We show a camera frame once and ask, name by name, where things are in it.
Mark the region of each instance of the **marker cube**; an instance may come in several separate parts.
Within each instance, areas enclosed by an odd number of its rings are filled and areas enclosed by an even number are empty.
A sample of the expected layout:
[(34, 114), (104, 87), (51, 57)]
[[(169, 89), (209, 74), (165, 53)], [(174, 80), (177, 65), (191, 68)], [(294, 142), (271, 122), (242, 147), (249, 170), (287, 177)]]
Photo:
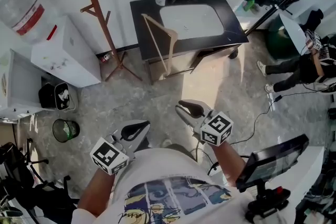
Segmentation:
[(233, 121), (223, 112), (219, 112), (201, 127), (201, 140), (219, 146), (231, 135), (232, 127)]
[(93, 162), (109, 175), (115, 174), (129, 164), (129, 157), (104, 138), (99, 138), (90, 152)]

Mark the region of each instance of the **white sink basin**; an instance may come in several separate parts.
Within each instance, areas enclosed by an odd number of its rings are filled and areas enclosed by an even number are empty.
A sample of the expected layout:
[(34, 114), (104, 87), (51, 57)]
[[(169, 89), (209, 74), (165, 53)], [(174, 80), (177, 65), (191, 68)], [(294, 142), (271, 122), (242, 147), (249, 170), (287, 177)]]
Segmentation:
[(164, 27), (178, 33), (178, 39), (219, 36), (224, 27), (215, 10), (208, 5), (163, 7), (160, 15)]

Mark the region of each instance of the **black pants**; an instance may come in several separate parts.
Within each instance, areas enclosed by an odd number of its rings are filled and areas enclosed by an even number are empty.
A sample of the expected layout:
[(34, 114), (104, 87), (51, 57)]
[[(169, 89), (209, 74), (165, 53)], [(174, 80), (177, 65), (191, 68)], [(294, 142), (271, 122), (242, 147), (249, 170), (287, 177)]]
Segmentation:
[(293, 73), (288, 79), (274, 84), (275, 92), (285, 91), (302, 83), (299, 61), (300, 58), (294, 58), (276, 66), (266, 66), (266, 74)]

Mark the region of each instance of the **small screen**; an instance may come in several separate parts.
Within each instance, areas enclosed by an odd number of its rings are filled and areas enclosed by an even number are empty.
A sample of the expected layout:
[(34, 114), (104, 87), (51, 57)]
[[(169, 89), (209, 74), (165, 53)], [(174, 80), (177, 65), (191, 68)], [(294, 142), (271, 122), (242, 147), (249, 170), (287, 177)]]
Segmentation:
[(258, 179), (269, 179), (272, 175), (278, 175), (279, 172), (290, 167), (299, 157), (300, 152), (295, 151), (285, 157), (279, 158), (273, 162), (258, 166), (246, 183), (251, 183)]

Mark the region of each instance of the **black countertop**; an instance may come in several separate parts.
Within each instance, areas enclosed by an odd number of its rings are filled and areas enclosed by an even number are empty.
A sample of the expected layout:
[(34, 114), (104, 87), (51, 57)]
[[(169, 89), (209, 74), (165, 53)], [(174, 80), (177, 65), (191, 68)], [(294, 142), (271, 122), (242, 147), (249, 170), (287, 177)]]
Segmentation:
[[(146, 22), (141, 16), (145, 13), (163, 25), (160, 9), (163, 8), (155, 3), (155, 0), (137, 0), (131, 3), (132, 16), (138, 38), (138, 44), (142, 60), (150, 60), (159, 57), (153, 39), (149, 33)], [(214, 47), (229, 46), (248, 42), (248, 39), (240, 26), (240, 23), (226, 0), (197, 0), (191, 3), (178, 3), (176, 5), (206, 4), (211, 6), (221, 20), (224, 33), (220, 36), (199, 37), (178, 40), (174, 47), (174, 54), (187, 53), (189, 51), (203, 50)], [(151, 27), (156, 43), (162, 56), (169, 53), (170, 38), (158, 27)]]

